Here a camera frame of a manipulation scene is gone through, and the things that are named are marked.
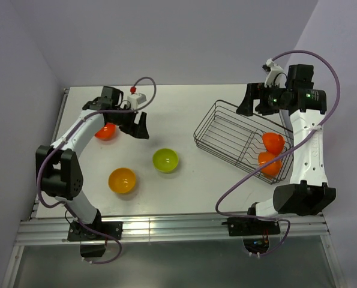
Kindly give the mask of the red-orange plastic bowl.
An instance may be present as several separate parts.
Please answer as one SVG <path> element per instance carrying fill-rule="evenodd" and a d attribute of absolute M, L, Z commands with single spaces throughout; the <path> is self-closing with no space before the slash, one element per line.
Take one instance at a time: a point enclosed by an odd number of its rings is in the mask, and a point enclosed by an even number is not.
<path fill-rule="evenodd" d="M 280 155 L 284 149 L 285 140 L 280 134 L 264 133 L 262 141 L 266 150 L 275 156 Z"/>

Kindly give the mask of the lime green bowl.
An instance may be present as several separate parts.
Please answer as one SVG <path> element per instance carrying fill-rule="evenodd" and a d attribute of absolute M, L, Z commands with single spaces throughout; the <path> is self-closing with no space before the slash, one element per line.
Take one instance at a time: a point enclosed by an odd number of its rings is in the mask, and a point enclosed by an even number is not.
<path fill-rule="evenodd" d="M 153 154 L 152 163 L 159 172 L 171 173 L 177 168 L 179 157 L 174 150 L 161 148 Z"/>

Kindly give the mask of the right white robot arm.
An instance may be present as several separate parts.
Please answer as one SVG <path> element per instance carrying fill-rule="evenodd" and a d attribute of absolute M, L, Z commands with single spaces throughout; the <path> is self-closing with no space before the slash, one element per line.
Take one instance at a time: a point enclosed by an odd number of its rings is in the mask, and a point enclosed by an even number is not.
<path fill-rule="evenodd" d="M 323 158 L 323 124 L 327 116 L 327 96 L 314 88 L 312 65 L 291 65 L 284 87 L 278 77 L 284 70 L 273 60 L 263 65 L 267 77 L 263 83 L 249 83 L 236 112 L 243 116 L 289 113 L 293 130 L 293 170 L 290 182 L 277 186 L 273 197 L 253 205 L 254 214 L 246 219 L 247 230 L 260 233 L 266 218 L 280 214 L 316 215 L 336 198 L 336 189 L 328 184 Z"/>

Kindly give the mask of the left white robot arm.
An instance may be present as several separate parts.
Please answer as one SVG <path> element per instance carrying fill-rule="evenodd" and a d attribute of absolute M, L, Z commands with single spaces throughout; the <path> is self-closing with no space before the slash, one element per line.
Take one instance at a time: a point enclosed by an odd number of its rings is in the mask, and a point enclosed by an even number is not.
<path fill-rule="evenodd" d="M 79 157 L 95 134 L 107 124 L 114 124 L 124 133 L 137 139 L 148 139 L 143 109 L 151 101 L 131 87 L 131 94 L 105 86 L 101 95 L 88 101 L 76 122 L 49 146 L 41 145 L 35 153 L 37 195 L 43 206 L 64 205 L 82 224 L 88 239 L 102 235 L 103 224 L 98 209 L 83 192 L 83 175 Z"/>

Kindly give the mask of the yellow-orange bowl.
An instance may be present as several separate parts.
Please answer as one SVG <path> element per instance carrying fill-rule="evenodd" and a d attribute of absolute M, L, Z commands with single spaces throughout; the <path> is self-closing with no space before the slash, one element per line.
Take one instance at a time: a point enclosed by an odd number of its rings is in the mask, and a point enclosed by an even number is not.
<path fill-rule="evenodd" d="M 117 194 L 130 193 L 136 186 L 136 174 L 129 168 L 115 169 L 108 178 L 109 188 Z"/>

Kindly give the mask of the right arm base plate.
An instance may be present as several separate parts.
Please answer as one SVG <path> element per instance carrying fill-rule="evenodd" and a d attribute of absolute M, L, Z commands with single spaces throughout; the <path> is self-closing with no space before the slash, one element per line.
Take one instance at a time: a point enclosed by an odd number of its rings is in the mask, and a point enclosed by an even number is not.
<path fill-rule="evenodd" d="M 229 217 L 222 225 L 227 226 L 230 237 L 243 237 L 245 249 L 250 256 L 260 257 L 269 250 L 269 237 L 279 235 L 281 230 L 277 222 L 253 218 Z"/>

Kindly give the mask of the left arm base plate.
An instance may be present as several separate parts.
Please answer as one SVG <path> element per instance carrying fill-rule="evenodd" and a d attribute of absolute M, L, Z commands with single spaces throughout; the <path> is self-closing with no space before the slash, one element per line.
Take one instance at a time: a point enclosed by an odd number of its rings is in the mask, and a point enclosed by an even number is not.
<path fill-rule="evenodd" d="M 87 225 L 73 221 L 70 224 L 67 241 L 80 243 L 80 255 L 83 260 L 92 263 L 109 263 L 116 260 L 122 253 L 122 236 L 123 222 L 109 221 L 99 224 Z M 114 258 L 109 260 L 94 260 L 104 256 L 108 241 L 115 241 L 118 244 L 119 251 Z"/>

